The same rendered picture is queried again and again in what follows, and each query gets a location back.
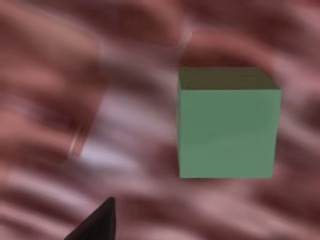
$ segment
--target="box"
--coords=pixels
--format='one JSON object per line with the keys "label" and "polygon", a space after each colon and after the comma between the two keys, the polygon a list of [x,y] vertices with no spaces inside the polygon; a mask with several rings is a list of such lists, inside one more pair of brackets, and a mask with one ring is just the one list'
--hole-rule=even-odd
{"label": "box", "polygon": [[256,67],[179,70],[181,178],[270,178],[281,90]]}

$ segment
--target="black object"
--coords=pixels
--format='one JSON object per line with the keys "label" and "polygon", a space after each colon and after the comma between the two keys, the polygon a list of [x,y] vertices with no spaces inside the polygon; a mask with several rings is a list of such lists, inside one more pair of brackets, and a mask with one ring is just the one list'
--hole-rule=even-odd
{"label": "black object", "polygon": [[108,198],[64,240],[115,240],[116,201]]}

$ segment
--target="blurry surface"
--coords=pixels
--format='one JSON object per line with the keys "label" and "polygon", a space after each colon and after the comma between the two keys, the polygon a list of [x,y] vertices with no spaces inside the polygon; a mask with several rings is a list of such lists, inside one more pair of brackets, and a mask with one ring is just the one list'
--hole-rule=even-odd
{"label": "blurry surface", "polygon": [[[50,96],[51,100],[40,101],[45,107],[90,125],[98,101],[94,96],[104,92],[79,158],[62,164],[43,157],[28,160],[14,165],[9,174],[1,168],[7,176],[1,176],[5,183],[1,239],[63,239],[109,196],[117,201],[118,240],[316,239],[320,232],[319,8],[304,1],[286,1],[281,7],[278,1],[250,0],[242,5],[235,0],[207,1],[209,5],[204,0],[181,5],[172,1],[174,6],[165,4],[170,1],[106,2],[33,1],[58,19],[72,16],[68,24],[76,22],[88,30],[40,31],[46,34],[37,42],[38,28],[24,28],[28,39],[22,38],[3,14],[0,17],[1,93],[29,98],[37,93],[32,101]],[[105,14],[107,9],[114,12]],[[173,9],[181,15],[188,10],[193,16],[193,36],[186,51],[173,47],[184,29]],[[115,12],[127,17],[121,18],[122,28]],[[149,18],[150,25],[141,25]],[[28,19],[29,26],[43,30],[68,25],[59,20],[41,25],[45,21]],[[222,26],[247,36],[214,32]],[[106,90],[97,84],[105,77],[92,67],[98,43]],[[248,46],[260,50],[250,52]],[[248,52],[256,55],[246,59]],[[271,179],[178,179],[175,67],[183,53],[182,62],[189,66],[261,65],[281,86]],[[0,120],[5,133],[7,125],[4,118]],[[40,133],[37,139],[49,136]],[[1,147],[7,141],[7,135],[2,136]],[[61,144],[60,155],[65,157],[70,139],[63,139],[67,143]],[[14,162],[2,155],[1,159],[1,166]]]}

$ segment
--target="cube's top face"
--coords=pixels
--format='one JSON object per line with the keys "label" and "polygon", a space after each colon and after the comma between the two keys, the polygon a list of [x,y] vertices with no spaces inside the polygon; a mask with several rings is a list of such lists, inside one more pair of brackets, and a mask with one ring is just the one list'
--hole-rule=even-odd
{"label": "cube's top face", "polygon": [[195,67],[179,69],[182,90],[278,90],[256,67]]}

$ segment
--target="blurred background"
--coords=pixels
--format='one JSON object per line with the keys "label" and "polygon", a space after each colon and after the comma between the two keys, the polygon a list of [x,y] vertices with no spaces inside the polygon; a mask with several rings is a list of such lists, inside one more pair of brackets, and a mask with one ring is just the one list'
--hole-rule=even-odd
{"label": "blurred background", "polygon": [[[109,196],[117,240],[320,238],[319,45],[311,0],[0,0],[1,239],[63,239]],[[272,178],[179,179],[180,66],[281,87]]]}

